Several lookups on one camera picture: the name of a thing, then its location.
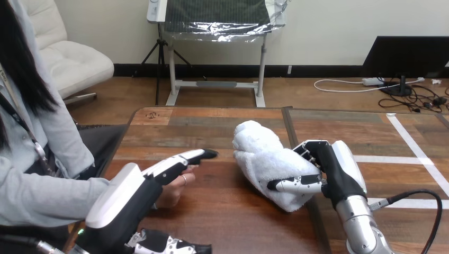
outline wooden table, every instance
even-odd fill
[[[448,179],[449,129],[443,121],[434,115],[396,117]],[[150,107],[132,117],[104,177],[112,179],[129,162],[143,170],[186,150],[214,149],[220,156],[196,170],[196,182],[186,188],[179,204],[149,213],[140,227],[159,229],[191,242],[211,243],[215,254],[345,253],[346,238],[329,200],[316,195],[307,207],[287,214],[262,197],[243,176],[232,157],[231,142],[235,126],[247,120],[272,129],[285,147],[306,139],[344,140],[358,156],[410,157],[410,161],[415,157],[384,113]],[[369,198],[429,188],[449,199],[423,165],[358,164]],[[431,252],[446,253],[449,249],[449,216],[445,212]],[[374,216],[394,250],[417,253],[430,233],[435,213],[435,209],[384,208]]]
[[[426,188],[449,197],[435,182],[385,113],[288,110],[289,122],[299,142],[306,139],[343,140],[358,160],[365,179],[368,198],[387,198],[411,189]],[[449,179],[449,122],[447,115],[396,114],[422,151]],[[390,162],[380,163],[382,158]],[[316,195],[321,218],[332,253],[347,253],[343,228],[328,199]],[[427,194],[409,197],[414,206],[418,199],[433,199]],[[398,253],[421,253],[435,220],[436,209],[383,208],[374,212],[379,229]],[[429,253],[449,253],[449,213],[443,217]]]

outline robotic arm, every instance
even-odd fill
[[[321,174],[296,176],[273,180],[267,188],[299,195],[322,192],[338,213],[350,253],[393,253],[368,206],[365,181],[348,146],[342,141],[330,145],[307,140],[293,150],[326,173],[327,179]]]
[[[86,218],[71,254],[102,253],[199,253],[206,248],[173,239],[159,231],[137,226],[162,193],[188,165],[217,156],[212,150],[192,150],[167,158],[140,171],[134,163],[125,165],[97,199]]]

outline lanyard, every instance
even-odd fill
[[[6,77],[6,73],[3,70],[2,64],[0,63],[0,77],[3,80],[3,83],[5,86],[10,87],[10,83]],[[56,176],[56,172],[51,169],[50,165],[48,164],[48,159],[45,155],[45,151],[43,150],[42,146],[38,143],[36,140],[33,132],[31,132],[30,128],[24,121],[24,119],[20,116],[20,114],[15,110],[15,108],[8,102],[8,100],[3,96],[2,93],[0,93],[0,105],[3,107],[3,109],[8,112],[9,115],[28,133],[28,136],[30,136],[31,141],[34,143],[34,149],[38,153],[39,161],[41,163],[41,166],[44,168],[47,175],[50,176]]]

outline white cable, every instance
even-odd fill
[[[336,80],[336,79],[322,79],[313,84],[313,86],[318,90],[321,90],[324,92],[333,92],[333,93],[362,93],[362,92],[369,92],[369,91],[374,91],[374,90],[379,90],[379,89],[384,89],[384,88],[389,88],[389,87],[394,87],[394,86],[400,85],[400,84],[396,84],[396,85],[392,85],[392,86],[377,87],[377,88],[371,88],[371,89],[365,89],[365,90],[355,90],[355,91],[344,90],[344,91],[342,91],[342,90],[327,90],[327,89],[319,88],[317,86],[317,84],[320,82],[323,82],[323,81],[334,81],[334,82],[348,83],[348,84],[363,84],[363,82],[349,82],[349,81]],[[424,78],[418,78],[415,81],[406,82],[406,84],[412,84],[412,83],[417,83],[417,82],[422,82],[422,81],[424,81]]]

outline white leather chair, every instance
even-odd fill
[[[96,94],[66,99],[112,77],[114,65],[95,49],[67,40],[67,32],[54,0],[21,0],[33,23],[38,47],[59,94],[66,104]]]

